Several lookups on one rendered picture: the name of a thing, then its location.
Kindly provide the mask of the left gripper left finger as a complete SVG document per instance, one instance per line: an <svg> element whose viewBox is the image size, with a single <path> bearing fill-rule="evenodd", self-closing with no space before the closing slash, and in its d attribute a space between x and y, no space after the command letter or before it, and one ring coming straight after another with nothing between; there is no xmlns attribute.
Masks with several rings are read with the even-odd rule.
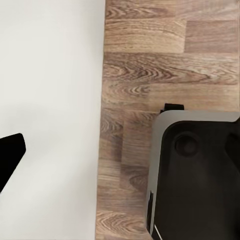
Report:
<svg viewBox="0 0 240 240"><path fill-rule="evenodd" d="M26 153L22 133L0 138L0 193Z"/></svg>

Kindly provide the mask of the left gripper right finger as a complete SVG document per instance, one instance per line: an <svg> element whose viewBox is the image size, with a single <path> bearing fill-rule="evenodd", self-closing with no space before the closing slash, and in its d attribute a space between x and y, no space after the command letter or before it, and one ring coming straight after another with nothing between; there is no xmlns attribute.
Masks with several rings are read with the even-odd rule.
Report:
<svg viewBox="0 0 240 240"><path fill-rule="evenodd" d="M225 142L224 150L240 172L240 134L229 133Z"/></svg>

